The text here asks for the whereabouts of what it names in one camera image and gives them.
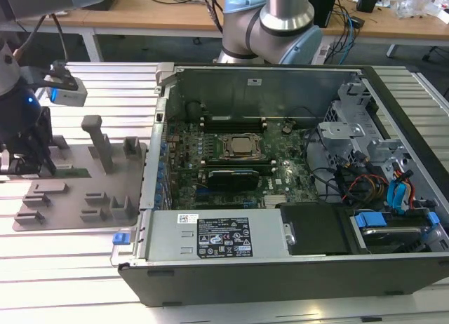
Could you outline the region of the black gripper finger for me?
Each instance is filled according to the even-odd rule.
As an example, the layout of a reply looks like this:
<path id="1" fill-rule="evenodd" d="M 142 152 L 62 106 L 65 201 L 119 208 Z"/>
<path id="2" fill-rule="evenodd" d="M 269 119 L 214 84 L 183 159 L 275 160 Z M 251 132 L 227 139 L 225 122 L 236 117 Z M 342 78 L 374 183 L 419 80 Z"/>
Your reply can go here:
<path id="1" fill-rule="evenodd" d="M 50 146 L 53 143 L 53 131 L 51 125 L 51 111 L 49 107 L 41 108 L 41 115 L 38 123 L 39 140 L 43 154 L 43 164 L 48 169 L 51 176 L 55 174 L 56 167 L 51 159 Z"/>
<path id="2" fill-rule="evenodd" d="M 39 162 L 27 139 L 13 137 L 6 143 L 10 154 L 7 174 L 37 174 Z"/>

